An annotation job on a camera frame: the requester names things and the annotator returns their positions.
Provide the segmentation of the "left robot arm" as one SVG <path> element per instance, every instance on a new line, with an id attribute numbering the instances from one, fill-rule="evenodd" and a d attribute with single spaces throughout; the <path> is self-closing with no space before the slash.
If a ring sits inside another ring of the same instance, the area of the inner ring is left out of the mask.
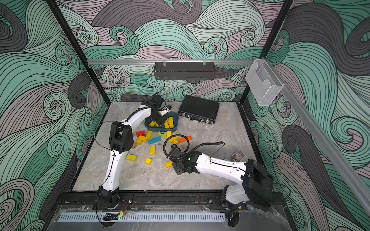
<path id="1" fill-rule="evenodd" d="M 151 118 L 158 124 L 163 124 L 165 115 L 171 112 L 171 106 L 158 92 L 151 99 L 142 102 L 137 110 L 121 121 L 113 121 L 109 133 L 110 159 L 105 180 L 99 186 L 97 195 L 108 209 L 114 209 L 119 204 L 119 176 L 123 159 L 134 146 L 133 130 L 146 118 Z"/>

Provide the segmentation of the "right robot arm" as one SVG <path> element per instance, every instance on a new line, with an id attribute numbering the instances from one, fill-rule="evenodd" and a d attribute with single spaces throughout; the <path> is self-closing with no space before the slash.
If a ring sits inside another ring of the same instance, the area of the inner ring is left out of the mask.
<path id="1" fill-rule="evenodd" d="M 177 175 L 183 173 L 197 173 L 215 175 L 235 183 L 225 186 L 222 201 L 224 206 L 238 206 L 251 201 L 262 207 L 270 207 L 272 199 L 273 177 L 263 165 L 253 159 L 247 162 L 231 162 L 213 158 L 197 149 L 207 145 L 224 145 L 224 142 L 206 142 L 191 150 L 181 149 L 173 144 L 171 151 L 163 151 L 166 157 L 173 162 Z"/>

